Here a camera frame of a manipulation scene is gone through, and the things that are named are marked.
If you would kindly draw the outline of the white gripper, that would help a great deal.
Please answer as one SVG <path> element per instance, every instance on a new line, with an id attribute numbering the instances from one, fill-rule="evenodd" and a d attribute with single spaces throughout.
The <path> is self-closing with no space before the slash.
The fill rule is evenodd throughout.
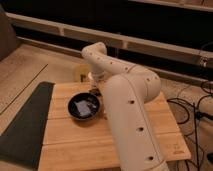
<path id="1" fill-rule="evenodd" d="M 106 82 L 106 73 L 103 72 L 101 74 L 93 74 L 92 72 L 90 72 L 88 74 L 88 78 L 92 89 L 102 90 Z"/>

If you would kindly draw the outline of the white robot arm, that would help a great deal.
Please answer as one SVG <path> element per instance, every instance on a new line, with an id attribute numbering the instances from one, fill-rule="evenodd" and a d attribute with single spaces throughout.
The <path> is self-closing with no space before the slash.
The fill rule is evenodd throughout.
<path id="1" fill-rule="evenodd" d="M 104 43 L 82 49 L 93 84 L 105 80 L 102 96 L 122 171 L 169 171 L 144 104 L 161 90 L 159 76 L 135 63 L 107 55 Z"/>

